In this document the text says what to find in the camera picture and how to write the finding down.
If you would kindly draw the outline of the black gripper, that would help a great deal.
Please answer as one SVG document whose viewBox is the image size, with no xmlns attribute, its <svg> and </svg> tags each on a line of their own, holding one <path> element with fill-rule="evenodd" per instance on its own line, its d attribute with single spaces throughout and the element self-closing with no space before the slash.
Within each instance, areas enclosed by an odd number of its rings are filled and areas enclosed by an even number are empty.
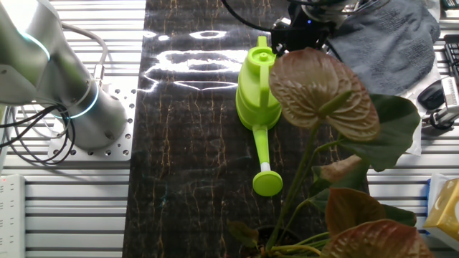
<svg viewBox="0 0 459 258">
<path fill-rule="evenodd" d="M 289 4 L 289 17 L 281 17 L 272 26 L 271 48 L 274 54 L 285 54 L 307 47 L 320 49 L 332 33 L 331 21 L 320 21 L 303 10 L 300 4 Z"/>
</svg>

